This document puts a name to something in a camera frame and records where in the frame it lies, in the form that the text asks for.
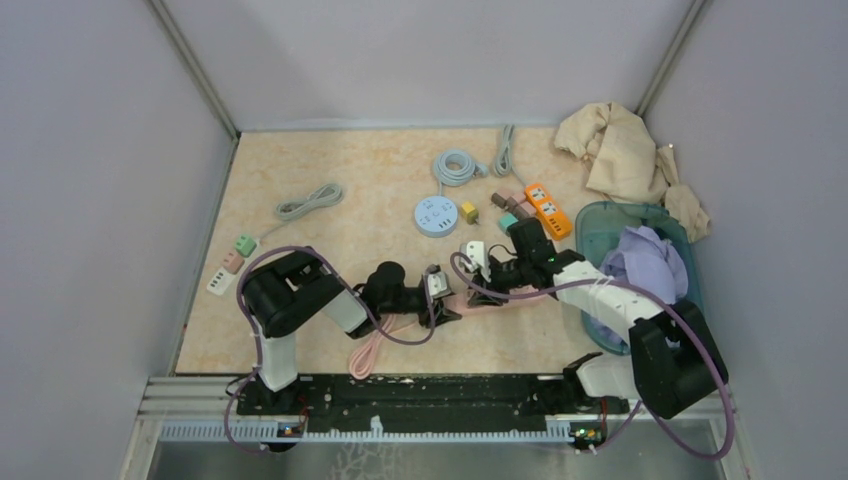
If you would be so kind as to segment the pink power strip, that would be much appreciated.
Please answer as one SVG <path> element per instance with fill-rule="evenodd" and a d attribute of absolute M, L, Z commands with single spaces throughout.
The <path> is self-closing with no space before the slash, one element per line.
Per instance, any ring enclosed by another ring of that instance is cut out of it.
<path fill-rule="evenodd" d="M 490 313 L 499 312 L 507 309 L 515 309 L 538 304 L 544 300 L 542 296 L 536 296 L 526 299 L 512 299 L 506 301 L 502 305 L 477 305 L 473 306 L 471 302 L 472 295 L 475 293 L 472 289 L 466 289 L 462 294 L 447 297 L 444 300 L 445 307 L 459 314 L 462 318 L 469 316 L 481 316 Z"/>

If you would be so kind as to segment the teal plug adapter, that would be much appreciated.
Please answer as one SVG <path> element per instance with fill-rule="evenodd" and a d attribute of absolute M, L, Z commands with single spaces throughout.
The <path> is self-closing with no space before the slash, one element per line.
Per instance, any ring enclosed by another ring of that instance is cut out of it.
<path fill-rule="evenodd" d="M 508 234 L 509 229 L 518 222 L 518 218 L 512 213 L 505 213 L 498 220 L 499 229 L 505 234 Z"/>

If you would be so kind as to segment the orange power strip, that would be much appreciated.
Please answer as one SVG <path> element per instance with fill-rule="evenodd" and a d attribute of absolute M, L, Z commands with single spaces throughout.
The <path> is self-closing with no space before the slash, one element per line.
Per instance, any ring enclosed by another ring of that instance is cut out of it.
<path fill-rule="evenodd" d="M 572 222 L 541 183 L 526 186 L 524 193 L 526 200 L 536 209 L 536 217 L 553 240 L 561 241 L 572 233 Z"/>

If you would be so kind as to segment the yellow plug adapter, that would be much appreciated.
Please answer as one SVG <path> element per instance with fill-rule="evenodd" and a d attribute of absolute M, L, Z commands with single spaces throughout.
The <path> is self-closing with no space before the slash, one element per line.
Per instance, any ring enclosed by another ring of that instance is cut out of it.
<path fill-rule="evenodd" d="M 467 224 L 477 225 L 479 223 L 479 210 L 471 202 L 462 203 L 459 207 L 459 213 Z"/>

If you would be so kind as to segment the round blue socket hub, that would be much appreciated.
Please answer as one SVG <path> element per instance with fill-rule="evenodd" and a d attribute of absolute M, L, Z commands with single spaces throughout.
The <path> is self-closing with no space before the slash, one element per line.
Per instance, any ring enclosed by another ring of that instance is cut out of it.
<path fill-rule="evenodd" d="M 414 208 L 416 229 L 428 238 L 443 238 L 458 226 L 456 204 L 447 197 L 436 195 L 422 199 Z"/>

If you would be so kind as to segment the white usb charger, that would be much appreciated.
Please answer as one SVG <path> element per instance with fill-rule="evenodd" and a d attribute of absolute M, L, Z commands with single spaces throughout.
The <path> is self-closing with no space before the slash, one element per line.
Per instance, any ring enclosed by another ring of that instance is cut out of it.
<path fill-rule="evenodd" d="M 228 272 L 223 267 L 219 267 L 206 284 L 206 291 L 215 296 L 221 297 L 227 292 L 228 288 L 236 278 L 236 275 Z"/>

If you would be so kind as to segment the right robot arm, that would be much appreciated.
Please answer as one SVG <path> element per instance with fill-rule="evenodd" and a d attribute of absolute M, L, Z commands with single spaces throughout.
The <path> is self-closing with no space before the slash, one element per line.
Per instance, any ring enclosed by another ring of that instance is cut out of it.
<path fill-rule="evenodd" d="M 728 372 L 702 311 L 682 299 L 669 304 L 647 289 L 603 274 L 579 253 L 559 251 L 541 223 L 508 229 L 515 255 L 491 260 L 486 248 L 463 246 L 450 256 L 458 277 L 491 299 L 547 295 L 599 320 L 629 347 L 626 356 L 591 354 L 569 366 L 563 398 L 576 412 L 602 397 L 639 399 L 672 419 L 713 392 L 728 404 Z"/>

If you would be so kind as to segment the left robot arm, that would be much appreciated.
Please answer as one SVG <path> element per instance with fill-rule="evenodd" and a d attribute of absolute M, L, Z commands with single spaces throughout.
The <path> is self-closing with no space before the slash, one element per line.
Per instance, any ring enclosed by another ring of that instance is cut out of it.
<path fill-rule="evenodd" d="M 255 335 L 263 404 L 277 414 L 297 406 L 296 332 L 318 314 L 353 339 L 373 331 L 387 336 L 384 319 L 390 315 L 415 314 L 430 332 L 462 318 L 446 305 L 455 293 L 439 266 L 428 267 L 416 286 L 405 279 L 399 263 L 385 261 L 365 283 L 352 287 L 311 247 L 260 255 L 239 280 L 236 299 Z"/>

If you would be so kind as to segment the teal plastic basket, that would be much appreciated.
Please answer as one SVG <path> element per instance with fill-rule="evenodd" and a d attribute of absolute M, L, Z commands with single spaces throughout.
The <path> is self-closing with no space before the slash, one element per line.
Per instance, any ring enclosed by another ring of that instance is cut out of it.
<path fill-rule="evenodd" d="M 577 251 L 593 266 L 601 268 L 608 254 L 618 247 L 620 236 L 627 227 L 652 229 L 662 242 L 678 253 L 687 278 L 684 298 L 702 308 L 700 278 L 687 233 L 660 206 L 600 201 L 584 207 L 576 219 Z"/>

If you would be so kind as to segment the lavender cloth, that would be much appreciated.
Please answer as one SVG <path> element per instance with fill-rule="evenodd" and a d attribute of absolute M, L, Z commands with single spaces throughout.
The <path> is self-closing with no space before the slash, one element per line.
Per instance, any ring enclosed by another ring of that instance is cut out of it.
<path fill-rule="evenodd" d="M 654 229 L 626 226 L 616 233 L 590 233 L 583 240 L 581 253 L 606 276 L 648 290 L 668 304 L 689 293 L 683 258 Z"/>

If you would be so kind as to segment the beige cloth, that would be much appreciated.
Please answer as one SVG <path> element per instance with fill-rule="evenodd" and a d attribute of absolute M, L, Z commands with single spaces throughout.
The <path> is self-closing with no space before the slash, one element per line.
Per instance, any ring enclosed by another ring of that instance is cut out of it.
<path fill-rule="evenodd" d="M 663 206 L 691 243 L 711 234 L 711 218 L 682 181 L 674 147 L 658 145 L 623 105 L 585 105 L 560 123 L 553 145 L 588 165 L 588 189 L 616 202 Z"/>

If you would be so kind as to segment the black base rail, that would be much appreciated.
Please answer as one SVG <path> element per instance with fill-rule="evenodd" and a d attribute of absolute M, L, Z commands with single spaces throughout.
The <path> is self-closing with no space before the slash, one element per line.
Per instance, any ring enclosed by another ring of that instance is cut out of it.
<path fill-rule="evenodd" d="M 626 414 L 624 399 L 593 399 L 560 374 L 303 374 L 273 393 L 249 382 L 237 398 L 241 416 L 290 415 L 309 433 L 358 433 L 378 418 L 387 433 L 540 432 L 556 415 Z"/>

